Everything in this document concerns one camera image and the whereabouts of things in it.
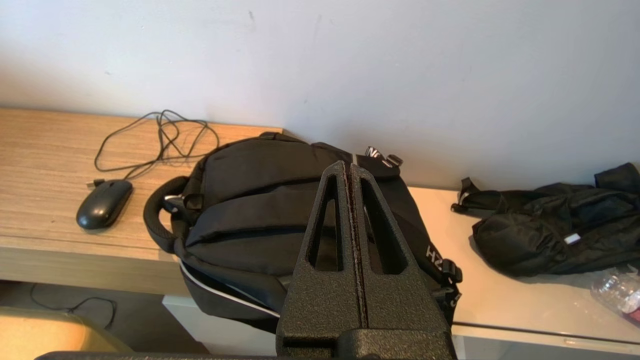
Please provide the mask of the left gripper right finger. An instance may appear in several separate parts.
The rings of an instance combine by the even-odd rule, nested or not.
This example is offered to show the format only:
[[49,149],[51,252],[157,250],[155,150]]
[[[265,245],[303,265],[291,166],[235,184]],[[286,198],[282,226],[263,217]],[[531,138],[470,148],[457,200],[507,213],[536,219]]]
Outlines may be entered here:
[[380,187],[370,172],[357,165],[350,166],[350,202],[365,327],[450,330]]

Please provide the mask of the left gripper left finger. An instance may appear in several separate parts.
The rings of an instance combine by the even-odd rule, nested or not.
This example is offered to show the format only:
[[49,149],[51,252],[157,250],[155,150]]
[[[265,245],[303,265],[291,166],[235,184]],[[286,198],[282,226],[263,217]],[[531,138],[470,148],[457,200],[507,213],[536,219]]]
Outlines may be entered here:
[[[282,307],[276,332],[279,346],[333,346],[343,332],[363,324],[361,256],[349,186],[345,162],[335,162],[323,171]],[[320,271],[320,240],[330,202],[334,204],[336,270]]]

